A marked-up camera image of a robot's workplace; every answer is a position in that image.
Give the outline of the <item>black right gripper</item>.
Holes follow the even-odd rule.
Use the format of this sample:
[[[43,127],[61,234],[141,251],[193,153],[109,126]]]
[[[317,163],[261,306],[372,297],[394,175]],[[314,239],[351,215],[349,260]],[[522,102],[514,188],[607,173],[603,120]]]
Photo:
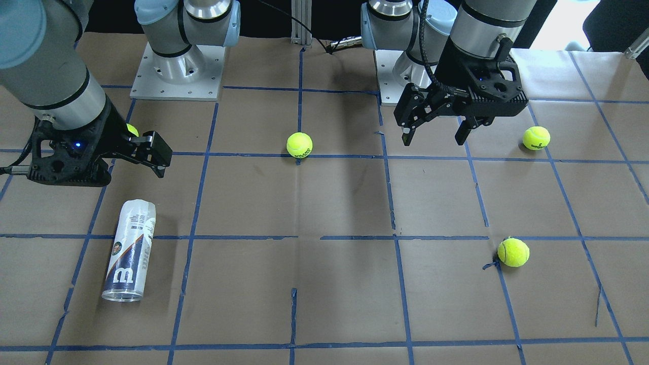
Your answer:
[[[62,131],[40,120],[30,144],[26,178],[50,186],[105,187],[112,176],[104,158],[119,153],[120,159],[142,164],[158,178],[164,177],[172,159],[172,149],[158,132],[130,134],[108,97],[99,116],[83,127]]]

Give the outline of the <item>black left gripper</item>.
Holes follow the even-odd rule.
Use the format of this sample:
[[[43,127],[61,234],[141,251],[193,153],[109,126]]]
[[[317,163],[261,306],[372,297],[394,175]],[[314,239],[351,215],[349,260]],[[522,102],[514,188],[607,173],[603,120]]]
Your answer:
[[[422,89],[407,83],[394,109],[396,124],[402,128],[405,146],[412,143],[415,132],[438,116],[466,116],[454,135],[463,145],[469,134],[480,126],[489,126],[490,117],[513,117],[528,105],[522,90],[521,75],[509,54],[512,39],[496,39],[494,58],[477,58],[447,40],[434,72],[436,79],[448,88],[464,90],[453,95],[437,87]]]

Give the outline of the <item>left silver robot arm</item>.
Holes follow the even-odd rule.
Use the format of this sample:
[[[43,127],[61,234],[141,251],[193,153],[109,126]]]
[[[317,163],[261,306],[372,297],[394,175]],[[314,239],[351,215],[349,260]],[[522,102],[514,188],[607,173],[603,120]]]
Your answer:
[[[534,1],[367,1],[361,10],[364,48],[403,51],[424,69],[428,85],[409,81],[394,109],[409,146],[424,123],[462,117],[454,136],[498,117],[515,117],[528,105],[510,51]]]

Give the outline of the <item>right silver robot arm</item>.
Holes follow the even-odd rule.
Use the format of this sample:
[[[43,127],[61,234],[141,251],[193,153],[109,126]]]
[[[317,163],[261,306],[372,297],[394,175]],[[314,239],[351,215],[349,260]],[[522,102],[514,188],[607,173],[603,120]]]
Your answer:
[[[51,186],[104,187],[107,159],[141,164],[162,178],[172,149],[156,131],[125,122],[74,50],[92,1],[2,1],[2,85],[35,117],[16,162],[2,174]],[[137,99],[218,99],[224,52],[237,44],[238,1],[136,1],[148,46]]]

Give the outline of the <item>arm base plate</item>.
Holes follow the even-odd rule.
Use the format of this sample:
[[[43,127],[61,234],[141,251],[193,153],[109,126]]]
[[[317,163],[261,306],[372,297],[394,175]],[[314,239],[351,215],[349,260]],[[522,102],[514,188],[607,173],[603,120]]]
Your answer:
[[[138,100],[217,101],[227,48],[192,46],[187,53],[162,57],[147,45],[130,91]]]
[[[413,62],[406,51],[377,49],[375,64],[383,105],[396,106],[408,83],[423,89],[430,85],[424,65]]]

